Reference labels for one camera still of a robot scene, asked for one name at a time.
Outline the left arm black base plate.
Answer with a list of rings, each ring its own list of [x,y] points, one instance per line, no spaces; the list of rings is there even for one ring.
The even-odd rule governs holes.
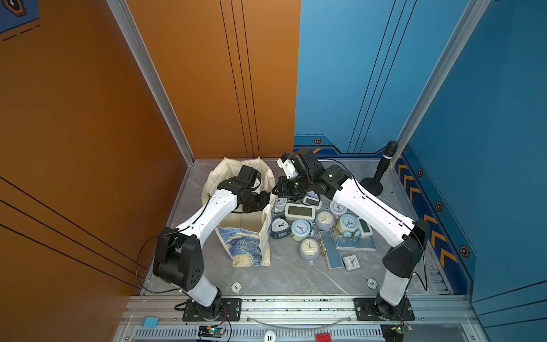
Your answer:
[[[202,306],[194,301],[186,302],[182,320],[185,322],[198,321],[239,321],[242,313],[241,298],[221,298],[215,300],[211,306]]]

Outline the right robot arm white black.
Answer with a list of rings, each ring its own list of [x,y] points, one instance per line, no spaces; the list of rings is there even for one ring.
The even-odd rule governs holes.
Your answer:
[[[414,220],[385,204],[365,189],[342,163],[334,162],[325,167],[308,148],[283,154],[277,165],[283,175],[272,190],[274,195],[291,200],[303,199],[309,192],[323,195],[331,203],[347,209],[346,214],[336,216],[334,228],[339,235],[360,238],[363,228],[368,227],[389,245],[383,257],[383,283],[373,300],[356,300],[358,318],[368,314],[385,321],[415,319],[407,288],[416,266],[422,261],[430,225],[424,219]]]

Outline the pale blue round clock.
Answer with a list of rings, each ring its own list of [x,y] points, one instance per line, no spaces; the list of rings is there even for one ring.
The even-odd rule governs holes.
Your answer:
[[[307,262],[314,262],[321,256],[321,246],[313,238],[304,239],[299,246],[299,255]]]

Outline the blue cream twin-bell clock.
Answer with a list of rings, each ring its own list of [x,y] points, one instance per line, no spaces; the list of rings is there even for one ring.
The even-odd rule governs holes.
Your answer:
[[[291,237],[297,242],[312,238],[315,234],[316,231],[308,220],[296,219],[291,224]]]

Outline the cream canvas bag starry print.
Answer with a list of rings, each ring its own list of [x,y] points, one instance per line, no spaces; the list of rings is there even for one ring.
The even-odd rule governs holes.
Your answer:
[[[270,193],[275,185],[272,169],[261,159],[235,160],[224,158],[208,175],[202,190],[202,202],[206,202],[223,180],[235,177],[246,165],[256,169],[260,181],[255,192]],[[266,207],[257,212],[244,213],[241,206],[228,214],[215,232],[223,248],[232,259],[233,267],[270,266],[271,252],[269,228],[273,222],[276,197],[270,196]]]

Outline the small white square clock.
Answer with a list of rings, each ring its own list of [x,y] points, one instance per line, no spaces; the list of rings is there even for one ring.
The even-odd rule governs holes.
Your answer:
[[[360,269],[360,262],[356,255],[344,256],[343,263],[347,272],[352,272]]]

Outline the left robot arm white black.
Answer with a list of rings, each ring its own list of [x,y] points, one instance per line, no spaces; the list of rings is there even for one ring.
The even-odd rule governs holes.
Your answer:
[[[157,238],[152,273],[178,286],[196,305],[199,315],[216,319],[222,309],[222,292],[204,275],[202,246],[218,224],[238,207],[259,212],[269,204],[270,193],[257,192],[260,172],[242,166],[239,174],[223,180],[206,204],[176,228],[164,228]]]

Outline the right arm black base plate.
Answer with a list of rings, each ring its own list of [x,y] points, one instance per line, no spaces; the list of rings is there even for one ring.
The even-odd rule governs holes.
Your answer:
[[[414,321],[415,314],[410,300],[404,296],[402,301],[393,306],[384,299],[355,298],[353,304],[359,321]]]

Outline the grey blue rectangular mirror clock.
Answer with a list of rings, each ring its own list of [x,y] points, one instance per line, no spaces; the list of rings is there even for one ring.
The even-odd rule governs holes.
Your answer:
[[[332,231],[320,231],[320,242],[323,248],[326,262],[329,269],[340,269],[344,267],[342,257],[337,248],[336,239]]]

